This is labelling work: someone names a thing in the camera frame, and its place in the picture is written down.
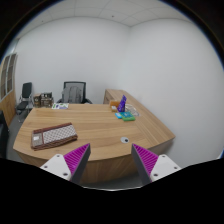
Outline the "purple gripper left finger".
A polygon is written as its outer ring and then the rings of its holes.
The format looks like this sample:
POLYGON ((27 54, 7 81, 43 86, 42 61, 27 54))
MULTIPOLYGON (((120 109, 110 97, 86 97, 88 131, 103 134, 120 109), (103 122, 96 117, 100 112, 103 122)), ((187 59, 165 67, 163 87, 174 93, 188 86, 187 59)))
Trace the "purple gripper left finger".
POLYGON ((79 184, 90 154, 90 144, 85 144, 65 155, 54 155, 41 166, 41 169, 79 184))

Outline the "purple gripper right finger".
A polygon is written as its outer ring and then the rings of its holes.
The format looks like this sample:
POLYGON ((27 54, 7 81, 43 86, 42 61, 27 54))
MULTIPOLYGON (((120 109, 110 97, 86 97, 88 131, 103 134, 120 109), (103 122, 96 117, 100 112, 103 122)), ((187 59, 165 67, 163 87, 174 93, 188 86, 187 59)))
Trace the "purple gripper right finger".
POLYGON ((180 170, 180 167, 167 155, 156 155, 136 144, 132 145, 131 154, 143 185, 180 170))

